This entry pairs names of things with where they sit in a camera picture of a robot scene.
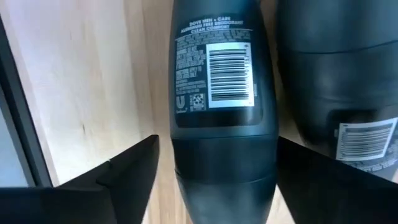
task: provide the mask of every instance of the barcode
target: barcode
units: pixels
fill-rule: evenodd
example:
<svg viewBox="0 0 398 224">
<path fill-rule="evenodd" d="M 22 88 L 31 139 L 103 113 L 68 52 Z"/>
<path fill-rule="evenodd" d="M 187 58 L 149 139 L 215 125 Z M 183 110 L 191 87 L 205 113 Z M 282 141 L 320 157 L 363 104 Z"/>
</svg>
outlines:
<svg viewBox="0 0 398 224">
<path fill-rule="evenodd" d="M 386 155 L 397 118 L 363 124 L 340 124 L 336 159 L 367 161 Z"/>
<path fill-rule="evenodd" d="M 250 43 L 206 45 L 209 108 L 254 106 Z"/>
</svg>

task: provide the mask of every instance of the product label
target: product label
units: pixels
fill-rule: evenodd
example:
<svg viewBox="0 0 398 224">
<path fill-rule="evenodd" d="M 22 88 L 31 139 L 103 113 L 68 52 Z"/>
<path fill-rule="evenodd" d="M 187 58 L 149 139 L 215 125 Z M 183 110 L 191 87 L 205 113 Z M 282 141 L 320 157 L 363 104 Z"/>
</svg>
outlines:
<svg viewBox="0 0 398 224">
<path fill-rule="evenodd" d="M 390 167 L 398 158 L 398 118 L 341 123 L 336 159 L 366 172 Z"/>
<path fill-rule="evenodd" d="M 175 39 L 175 112 L 254 106 L 252 30 L 237 15 L 183 25 Z"/>
</svg>

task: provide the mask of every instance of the wooden surface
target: wooden surface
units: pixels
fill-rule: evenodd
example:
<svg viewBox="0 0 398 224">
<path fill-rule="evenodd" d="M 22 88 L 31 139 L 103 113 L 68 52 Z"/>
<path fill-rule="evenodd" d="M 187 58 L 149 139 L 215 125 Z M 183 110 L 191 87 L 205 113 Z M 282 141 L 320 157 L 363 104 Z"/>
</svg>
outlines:
<svg viewBox="0 0 398 224">
<path fill-rule="evenodd" d="M 275 3 L 261 5 L 275 58 Z M 54 184 L 157 133 L 159 170 L 143 223 L 191 223 L 169 138 L 172 0 L 0 0 L 0 13 Z M 274 71 L 282 135 L 297 139 Z M 268 223 L 293 223 L 278 189 Z"/>
</svg>

